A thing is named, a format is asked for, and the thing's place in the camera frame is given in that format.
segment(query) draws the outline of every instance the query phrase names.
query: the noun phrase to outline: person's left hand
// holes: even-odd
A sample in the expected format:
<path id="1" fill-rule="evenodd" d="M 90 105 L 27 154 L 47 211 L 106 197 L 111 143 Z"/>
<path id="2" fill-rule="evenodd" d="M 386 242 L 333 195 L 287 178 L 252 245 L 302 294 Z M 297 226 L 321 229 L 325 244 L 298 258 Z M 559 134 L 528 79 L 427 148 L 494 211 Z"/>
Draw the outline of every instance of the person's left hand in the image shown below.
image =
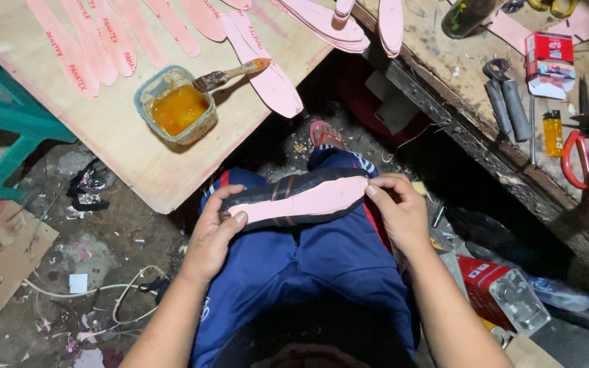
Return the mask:
<path id="1" fill-rule="evenodd" d="M 220 223 L 218 212 L 222 207 L 222 200 L 245 189 L 244 185 L 227 185 L 217 189 L 208 198 L 194 226 L 181 265 L 180 273 L 187 279 L 207 286 L 222 269 L 228 253 L 228 243 L 247 224 L 247 213 L 238 212 Z"/>

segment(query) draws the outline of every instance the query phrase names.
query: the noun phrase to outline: orange glue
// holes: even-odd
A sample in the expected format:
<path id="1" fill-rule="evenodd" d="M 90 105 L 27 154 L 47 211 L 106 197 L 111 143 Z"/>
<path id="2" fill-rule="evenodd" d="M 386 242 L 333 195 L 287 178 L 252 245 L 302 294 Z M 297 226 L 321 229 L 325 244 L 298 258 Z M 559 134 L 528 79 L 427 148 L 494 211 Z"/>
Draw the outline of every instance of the orange glue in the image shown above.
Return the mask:
<path id="1" fill-rule="evenodd" d="M 191 85 L 184 85 L 154 100 L 151 115 L 170 136 L 178 136 L 208 110 L 208 100 Z"/>

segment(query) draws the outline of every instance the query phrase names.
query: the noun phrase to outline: electric cord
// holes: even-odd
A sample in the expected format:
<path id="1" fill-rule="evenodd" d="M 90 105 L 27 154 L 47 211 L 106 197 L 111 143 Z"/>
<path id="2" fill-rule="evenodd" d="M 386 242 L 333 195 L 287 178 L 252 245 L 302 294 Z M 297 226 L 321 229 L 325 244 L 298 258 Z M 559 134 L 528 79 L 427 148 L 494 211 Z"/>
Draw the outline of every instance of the electric cord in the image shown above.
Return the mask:
<path id="1" fill-rule="evenodd" d="M 143 314 L 142 316 L 140 316 L 138 318 L 135 318 L 134 320 L 118 321 L 118 319 L 117 319 L 117 311 L 118 311 L 120 305 L 122 304 L 124 297 L 126 297 L 126 294 L 128 293 L 129 289 L 131 289 L 131 288 L 140 289 L 140 286 L 134 285 L 134 282 L 135 282 L 135 280 L 137 280 L 137 278 L 140 277 L 140 275 L 143 274 L 143 272 L 145 272 L 148 269 L 156 269 L 156 271 L 158 271 L 158 274 L 161 278 L 165 277 L 165 272 L 163 270 L 161 270 L 158 266 L 147 266 L 147 267 L 144 267 L 143 269 L 141 269 L 140 272 L 138 272 L 137 275 L 135 275 L 135 277 L 133 278 L 133 280 L 131 280 L 130 283 L 116 283 L 115 285 L 102 286 L 101 288 L 88 290 L 85 293 L 78 293 L 78 294 L 56 294 L 56 293 L 52 293 L 50 291 L 43 290 L 43 289 L 39 288 L 33 282 L 30 282 L 27 278 L 24 279 L 24 282 L 26 282 L 32 288 L 36 289 L 38 292 L 49 295 L 50 297 L 54 297 L 54 298 L 75 298 L 75 297 L 82 297 L 85 295 L 95 293 L 97 290 L 106 290 L 106 289 L 112 289 L 112 288 L 125 288 L 124 291 L 122 292 L 122 295 L 120 295 L 120 297 L 117 299 L 117 303 L 115 303 L 115 307 L 112 310 L 112 320 L 115 321 L 115 323 L 118 323 L 119 325 L 127 325 L 127 324 L 130 324 L 133 322 L 140 321 L 144 317 L 147 317 L 148 315 L 152 314 L 158 308 L 158 306 L 156 306 L 152 310 L 150 310 L 149 312 Z M 158 293 L 153 290 L 150 291 L 150 293 L 152 293 L 154 295 L 158 295 Z"/>

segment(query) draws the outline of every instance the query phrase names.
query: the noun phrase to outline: yellow lighter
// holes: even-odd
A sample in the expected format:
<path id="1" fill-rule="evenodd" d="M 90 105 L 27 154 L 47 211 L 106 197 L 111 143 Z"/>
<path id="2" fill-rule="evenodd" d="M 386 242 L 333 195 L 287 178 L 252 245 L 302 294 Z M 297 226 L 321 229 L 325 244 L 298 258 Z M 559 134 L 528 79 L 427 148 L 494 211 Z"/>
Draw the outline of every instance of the yellow lighter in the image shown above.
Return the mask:
<path id="1" fill-rule="evenodd" d="M 544 145 L 549 157 L 563 156 L 563 126 L 560 110 L 549 110 L 543 115 Z"/>

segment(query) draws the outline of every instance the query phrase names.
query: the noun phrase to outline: green stool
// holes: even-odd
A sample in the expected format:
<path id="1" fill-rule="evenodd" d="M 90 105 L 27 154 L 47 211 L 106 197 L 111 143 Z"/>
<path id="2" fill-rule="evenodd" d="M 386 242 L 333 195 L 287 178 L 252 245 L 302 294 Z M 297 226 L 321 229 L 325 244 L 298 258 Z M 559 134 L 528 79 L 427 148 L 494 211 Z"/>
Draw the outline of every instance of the green stool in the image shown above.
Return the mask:
<path id="1" fill-rule="evenodd" d="M 0 158 L 0 199 L 19 200 L 23 193 L 4 187 L 4 182 L 45 139 L 74 143 L 77 137 L 39 104 L 11 75 L 0 67 L 0 88 L 13 100 L 0 101 L 0 129 L 20 137 Z"/>

